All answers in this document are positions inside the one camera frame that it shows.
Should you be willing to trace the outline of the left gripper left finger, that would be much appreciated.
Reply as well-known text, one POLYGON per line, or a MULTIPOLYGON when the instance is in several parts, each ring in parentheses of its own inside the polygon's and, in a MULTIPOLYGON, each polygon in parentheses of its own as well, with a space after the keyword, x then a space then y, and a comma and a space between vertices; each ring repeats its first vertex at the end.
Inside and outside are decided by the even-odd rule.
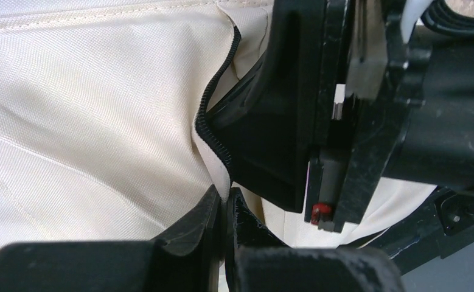
POLYGON ((5 246, 0 291, 217 291, 220 205, 210 187, 150 240, 5 246))

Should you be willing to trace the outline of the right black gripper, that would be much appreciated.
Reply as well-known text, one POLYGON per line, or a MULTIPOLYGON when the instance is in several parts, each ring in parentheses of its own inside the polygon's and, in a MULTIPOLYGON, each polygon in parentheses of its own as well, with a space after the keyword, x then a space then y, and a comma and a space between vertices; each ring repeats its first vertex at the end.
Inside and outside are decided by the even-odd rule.
POLYGON ((359 224, 423 103, 429 46, 411 42, 429 1, 275 1, 265 51, 209 110, 232 181, 301 212, 319 95, 319 155, 308 164, 305 220, 359 224))

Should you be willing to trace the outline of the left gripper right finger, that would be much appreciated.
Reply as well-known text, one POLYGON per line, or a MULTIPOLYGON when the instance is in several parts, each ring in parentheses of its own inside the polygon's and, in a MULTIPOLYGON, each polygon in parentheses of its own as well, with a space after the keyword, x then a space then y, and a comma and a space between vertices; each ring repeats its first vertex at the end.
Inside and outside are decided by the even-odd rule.
POLYGON ((249 210, 233 187, 226 203, 230 291, 403 291, 399 269, 371 248, 292 248, 249 210))

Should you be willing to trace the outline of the beige canvas backpack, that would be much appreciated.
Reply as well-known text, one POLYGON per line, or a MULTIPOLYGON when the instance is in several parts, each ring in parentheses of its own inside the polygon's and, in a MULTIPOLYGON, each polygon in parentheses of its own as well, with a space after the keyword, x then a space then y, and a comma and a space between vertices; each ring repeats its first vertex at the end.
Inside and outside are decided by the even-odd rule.
POLYGON ((195 129, 265 51, 272 1, 0 1, 0 247, 150 239, 230 178, 195 129))

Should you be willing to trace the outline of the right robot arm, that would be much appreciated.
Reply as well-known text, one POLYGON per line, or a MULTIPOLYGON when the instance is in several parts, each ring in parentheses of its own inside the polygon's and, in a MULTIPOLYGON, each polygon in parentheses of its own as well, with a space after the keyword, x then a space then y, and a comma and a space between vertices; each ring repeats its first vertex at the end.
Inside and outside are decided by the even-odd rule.
POLYGON ((374 235, 437 187, 474 202, 474 18, 445 1, 276 1, 257 63, 196 123, 302 247, 374 235))

